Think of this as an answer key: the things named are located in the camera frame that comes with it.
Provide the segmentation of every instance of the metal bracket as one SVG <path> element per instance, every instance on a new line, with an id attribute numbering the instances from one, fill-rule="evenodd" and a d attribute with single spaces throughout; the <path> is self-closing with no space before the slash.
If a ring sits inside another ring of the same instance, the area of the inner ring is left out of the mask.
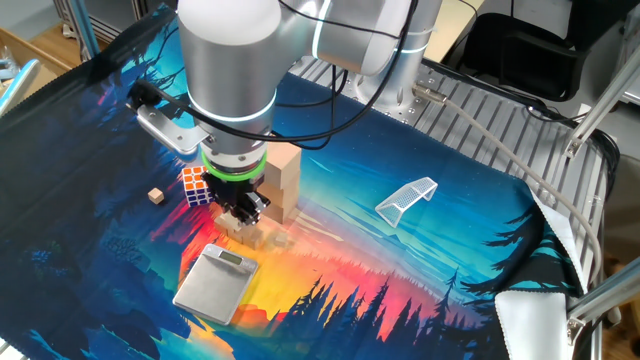
<path id="1" fill-rule="evenodd" d="M 584 329 L 585 323 L 571 318 L 567 321 L 567 338 L 569 339 L 569 346 L 573 346 L 575 344 L 576 339 Z"/>
<path id="2" fill-rule="evenodd" d="M 576 156 L 582 144 L 584 144 L 591 133 L 609 114 L 611 108 L 620 101 L 622 95 L 633 85 L 640 76 L 640 48 L 634 51 L 626 64 L 618 71 L 611 84 L 600 96 L 595 106 L 589 111 L 587 117 L 569 135 L 565 156 L 572 159 Z"/>
<path id="3" fill-rule="evenodd" d="M 198 145 L 210 136 L 199 126 L 185 129 L 176 125 L 161 111 L 149 105 L 138 108 L 138 122 L 164 146 L 189 159 L 197 155 Z"/>

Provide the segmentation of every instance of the pine tree silhouette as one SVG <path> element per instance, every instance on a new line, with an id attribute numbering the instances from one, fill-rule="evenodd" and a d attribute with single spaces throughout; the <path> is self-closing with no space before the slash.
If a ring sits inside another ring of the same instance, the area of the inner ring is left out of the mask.
<path id="1" fill-rule="evenodd" d="M 493 299 L 498 291 L 513 281 L 510 277 L 515 268 L 525 262 L 540 245 L 537 240 L 542 238 L 544 223 L 542 212 L 536 204 L 532 204 L 522 216 L 507 222 L 510 225 L 520 224 L 515 230 L 498 233 L 496 236 L 499 240 L 484 243 L 490 247 L 515 245 L 509 257 L 493 265 L 493 269 L 500 271 L 500 274 L 478 284 L 461 282 L 467 292 L 483 296 L 466 304 L 471 305 L 476 313 L 484 317 L 480 327 L 472 330 L 476 343 L 475 347 L 470 349 L 473 352 L 472 359 L 508 358 Z"/>
<path id="2" fill-rule="evenodd" d="M 373 300 L 371 300 L 369 307 L 364 312 L 364 314 L 362 314 L 362 317 L 355 325 L 355 329 L 353 330 L 353 335 L 351 337 L 351 342 L 349 344 L 349 348 L 352 349 L 351 353 L 349 354 L 351 357 L 355 356 L 355 353 L 358 351 L 358 349 L 363 348 L 363 342 L 365 341 L 366 337 L 375 340 L 378 336 L 377 330 L 373 333 L 372 336 L 370 336 L 369 334 L 373 332 L 372 330 L 375 325 L 374 323 L 376 322 L 377 318 L 379 318 L 378 310 L 380 309 L 382 301 L 387 294 L 387 290 L 389 290 L 388 282 L 389 279 L 387 279 L 387 281 L 385 281 L 385 283 L 380 286 L 380 290 L 378 290 L 376 296 L 374 296 Z"/>
<path id="3" fill-rule="evenodd" d="M 544 217 L 538 206 L 536 204 L 531 205 L 522 216 L 507 222 L 507 224 L 520 222 L 522 224 L 516 230 L 496 234 L 496 236 L 502 238 L 501 240 L 484 242 L 485 245 L 490 247 L 504 247 L 515 244 L 516 248 L 509 257 L 493 265 L 494 270 L 501 271 L 495 278 L 478 284 L 462 282 L 461 284 L 467 292 L 481 296 L 491 293 L 496 294 L 504 289 L 507 286 L 509 277 L 513 274 L 513 270 L 531 256 L 531 253 L 538 247 L 539 241 L 537 240 L 542 238 L 542 224 L 544 224 Z"/>
<path id="4" fill-rule="evenodd" d="M 267 326 L 265 326 L 264 330 L 262 331 L 262 336 L 264 337 L 271 336 L 271 333 L 273 332 L 273 327 L 278 322 L 278 315 L 280 315 L 280 309 L 278 309 L 278 312 L 276 312 L 273 318 L 271 318 L 271 321 L 269 321 Z"/>
<path id="5" fill-rule="evenodd" d="M 336 308 L 333 310 L 333 313 L 329 317 L 329 321 L 327 321 L 327 324 L 322 330 L 320 338 L 311 346 L 311 349 L 309 349 L 309 352 L 305 357 L 306 360 L 319 359 L 320 355 L 322 355 L 322 352 L 326 352 L 325 350 L 327 348 L 325 344 L 329 342 L 331 335 L 333 335 L 333 333 L 340 325 L 340 321 L 347 310 L 347 301 L 349 301 L 349 298 L 347 298 L 344 302 L 340 301 L 338 303 L 338 306 L 336 306 Z"/>
<path id="6" fill-rule="evenodd" d="M 446 327 L 447 312 L 449 311 L 449 295 L 456 285 L 457 279 L 458 269 L 456 269 L 453 276 L 445 282 L 448 288 L 442 300 L 436 303 L 435 315 L 425 322 L 418 333 L 414 357 L 419 359 L 437 359 L 441 355 L 446 355 L 447 346 L 443 343 L 442 336 Z"/>
<path id="7" fill-rule="evenodd" d="M 383 308 L 382 311 L 380 312 L 380 315 L 378 316 L 378 318 L 376 318 L 376 321 L 373 323 L 373 331 L 372 333 L 375 335 L 374 339 L 378 338 L 378 334 L 380 333 L 380 328 L 382 328 L 382 322 L 384 321 L 384 314 L 387 312 L 387 308 Z"/>
<path id="8" fill-rule="evenodd" d="M 535 273 L 534 278 L 530 276 L 532 272 Z M 541 288 L 561 288 L 575 297 L 582 295 L 579 287 L 568 285 L 577 284 L 579 280 L 571 259 L 548 224 L 545 224 L 542 242 L 538 244 L 527 263 L 521 264 L 520 271 L 509 279 L 508 286 L 524 281 L 534 281 Z"/>
<path id="9" fill-rule="evenodd" d="M 410 345 L 413 345 L 416 335 L 418 335 L 418 329 L 420 328 L 420 311 L 421 310 L 422 310 L 422 304 L 418 305 L 418 307 L 413 312 L 413 314 L 411 314 L 411 318 L 409 318 L 409 321 L 407 322 L 407 326 L 406 326 L 407 333 L 405 334 L 404 338 L 411 340 L 411 342 L 409 343 Z"/>
<path id="10" fill-rule="evenodd" d="M 396 320 L 396 323 L 393 324 L 393 328 L 391 329 L 389 336 L 387 336 L 387 340 L 385 341 L 385 344 L 387 345 L 388 349 L 395 351 L 398 347 L 402 345 L 402 342 L 403 342 L 402 337 L 405 334 L 405 327 L 407 326 L 407 320 L 409 319 L 410 311 L 411 311 L 411 299 L 407 301 L 402 311 L 400 311 L 400 314 L 398 315 L 398 319 Z"/>
<path id="11" fill-rule="evenodd" d="M 311 299 L 311 303 L 305 310 L 304 314 L 302 314 L 302 318 L 300 320 L 299 329 L 300 334 L 303 338 L 312 339 L 318 333 L 318 329 L 322 330 L 322 324 L 318 323 L 318 318 L 320 316 L 320 311 L 322 311 L 322 306 L 327 301 L 327 297 L 329 297 L 329 293 L 333 288 L 333 282 L 329 284 L 327 290 L 324 289 L 324 286 L 320 288 L 316 296 Z"/>
<path id="12" fill-rule="evenodd" d="M 330 359 L 341 359 L 345 354 L 345 346 L 349 343 L 353 326 L 358 319 L 358 308 L 363 302 L 362 298 L 356 300 L 359 290 L 360 287 L 357 287 L 343 305 L 344 312 L 342 313 L 340 323 L 329 337 L 328 347 L 331 349 L 329 353 Z"/>
<path id="13" fill-rule="evenodd" d="M 329 320 L 329 314 L 331 314 L 331 310 L 333 310 L 333 304 L 336 302 L 337 297 L 338 294 L 333 295 L 331 301 L 329 301 L 327 306 L 324 307 L 322 314 L 320 314 L 320 318 L 318 318 L 319 332 L 322 332 L 324 325 L 327 323 L 327 320 Z"/>
<path id="14" fill-rule="evenodd" d="M 302 315 L 309 307 L 309 304 L 311 303 L 311 300 L 313 298 L 313 292 L 320 284 L 321 279 L 322 276 L 320 276 L 318 280 L 313 283 L 313 285 L 311 286 L 311 290 L 309 290 L 306 295 L 299 297 L 298 300 L 296 300 L 296 302 L 291 306 L 291 308 L 289 308 L 289 311 L 285 315 L 284 319 L 282 319 L 282 323 L 280 324 L 280 326 L 278 326 L 276 332 L 274 333 L 275 337 L 281 337 L 284 341 L 300 335 L 296 333 L 296 330 L 299 330 L 298 328 L 300 327 L 299 324 Z"/>

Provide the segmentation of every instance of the white plastic object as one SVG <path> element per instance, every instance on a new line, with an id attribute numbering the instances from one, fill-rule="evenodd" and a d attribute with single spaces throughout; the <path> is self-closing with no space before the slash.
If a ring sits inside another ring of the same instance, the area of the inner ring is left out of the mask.
<path id="1" fill-rule="evenodd" d="M 195 35 L 220 45 L 248 45 L 280 25 L 278 0 L 181 0 L 180 22 Z"/>
<path id="2" fill-rule="evenodd" d="M 67 39 L 77 39 L 76 32 L 71 29 L 71 26 L 64 24 L 62 25 L 62 36 Z"/>
<path id="3" fill-rule="evenodd" d="M 410 182 L 376 206 L 376 212 L 395 228 L 405 211 L 421 198 L 431 200 L 437 187 L 438 184 L 428 177 Z"/>

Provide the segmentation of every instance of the white cloth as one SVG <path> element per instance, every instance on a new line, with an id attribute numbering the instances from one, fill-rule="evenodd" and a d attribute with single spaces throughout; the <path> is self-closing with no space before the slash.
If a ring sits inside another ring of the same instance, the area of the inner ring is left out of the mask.
<path id="1" fill-rule="evenodd" d="M 567 251 L 583 291 L 587 282 L 569 219 L 542 204 L 532 192 L 542 214 Z M 511 360 L 569 360 L 566 297 L 561 293 L 507 290 L 496 295 L 496 311 Z"/>

